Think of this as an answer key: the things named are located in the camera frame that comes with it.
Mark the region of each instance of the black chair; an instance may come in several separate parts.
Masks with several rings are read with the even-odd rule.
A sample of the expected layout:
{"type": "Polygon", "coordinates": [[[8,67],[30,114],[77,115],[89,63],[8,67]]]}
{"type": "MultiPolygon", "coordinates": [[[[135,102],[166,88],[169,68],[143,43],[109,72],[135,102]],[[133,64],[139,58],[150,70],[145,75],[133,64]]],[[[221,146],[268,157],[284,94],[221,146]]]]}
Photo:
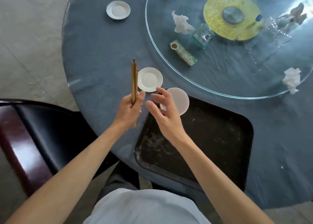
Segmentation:
{"type": "MultiPolygon", "coordinates": [[[[28,196],[97,138],[80,112],[0,99],[0,145],[28,196]]],[[[94,178],[118,162],[111,152],[94,178]]]]}

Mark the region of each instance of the wooden chopsticks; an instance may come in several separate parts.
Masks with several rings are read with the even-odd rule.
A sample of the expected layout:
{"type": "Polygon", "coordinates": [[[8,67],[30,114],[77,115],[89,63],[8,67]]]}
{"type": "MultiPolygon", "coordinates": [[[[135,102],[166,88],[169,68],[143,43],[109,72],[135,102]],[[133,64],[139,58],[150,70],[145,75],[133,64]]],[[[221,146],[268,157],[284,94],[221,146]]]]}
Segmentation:
{"type": "Polygon", "coordinates": [[[137,100],[137,94],[138,94],[138,68],[136,60],[133,59],[133,63],[131,64],[131,101],[133,105],[137,100]]]}

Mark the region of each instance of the hand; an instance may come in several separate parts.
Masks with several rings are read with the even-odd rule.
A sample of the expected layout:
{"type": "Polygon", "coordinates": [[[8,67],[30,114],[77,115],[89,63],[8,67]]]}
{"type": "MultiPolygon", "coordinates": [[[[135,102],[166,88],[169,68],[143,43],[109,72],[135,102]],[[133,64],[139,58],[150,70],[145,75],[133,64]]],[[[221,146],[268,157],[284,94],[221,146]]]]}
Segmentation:
{"type": "Polygon", "coordinates": [[[141,113],[141,107],[146,93],[141,91],[137,94],[137,100],[134,105],[131,102],[131,94],[123,97],[113,124],[122,126],[125,131],[128,130],[137,120],[141,113]]]}
{"type": "Polygon", "coordinates": [[[186,132],[182,126],[172,94],[163,88],[156,89],[162,95],[151,94],[151,97],[156,103],[166,106],[166,111],[159,109],[152,101],[147,101],[146,106],[156,119],[163,136],[175,146],[175,143],[184,139],[186,132]]]}

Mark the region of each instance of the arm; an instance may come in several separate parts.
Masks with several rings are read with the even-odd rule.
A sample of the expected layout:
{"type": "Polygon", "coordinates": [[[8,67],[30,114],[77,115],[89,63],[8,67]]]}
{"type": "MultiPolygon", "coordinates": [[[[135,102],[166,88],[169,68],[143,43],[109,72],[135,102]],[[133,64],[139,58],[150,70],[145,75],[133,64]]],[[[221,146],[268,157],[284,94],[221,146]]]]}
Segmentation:
{"type": "Polygon", "coordinates": [[[272,220],[246,196],[207,156],[195,145],[184,131],[182,122],[169,92],[157,88],[159,94],[151,97],[166,106],[166,111],[147,101],[162,134],[179,151],[190,167],[205,194],[225,224],[265,224],[272,220]]]}
{"type": "Polygon", "coordinates": [[[124,97],[112,125],[26,200],[6,224],[63,223],[113,144],[138,118],[144,97],[144,92],[139,93],[134,106],[131,95],[124,97]]]}

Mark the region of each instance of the white plate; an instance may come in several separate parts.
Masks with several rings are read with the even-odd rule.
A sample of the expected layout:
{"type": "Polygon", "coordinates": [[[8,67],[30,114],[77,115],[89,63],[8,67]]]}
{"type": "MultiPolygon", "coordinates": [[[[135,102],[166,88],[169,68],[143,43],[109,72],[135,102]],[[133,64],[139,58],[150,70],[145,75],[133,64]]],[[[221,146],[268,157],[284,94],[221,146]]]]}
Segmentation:
{"type": "MultiPolygon", "coordinates": [[[[169,88],[167,89],[167,91],[172,94],[179,115],[183,115],[184,113],[186,113],[187,109],[189,108],[189,97],[187,93],[177,87],[169,88]]],[[[160,108],[162,110],[166,110],[166,107],[162,104],[160,104],[160,108]]]]}
{"type": "Polygon", "coordinates": [[[131,8],[126,2],[113,1],[106,7],[106,12],[109,17],[115,20],[121,20],[129,16],[131,8]]]}
{"type": "Polygon", "coordinates": [[[143,68],[138,72],[138,87],[145,92],[154,92],[163,84],[163,76],[155,68],[143,68]]]}

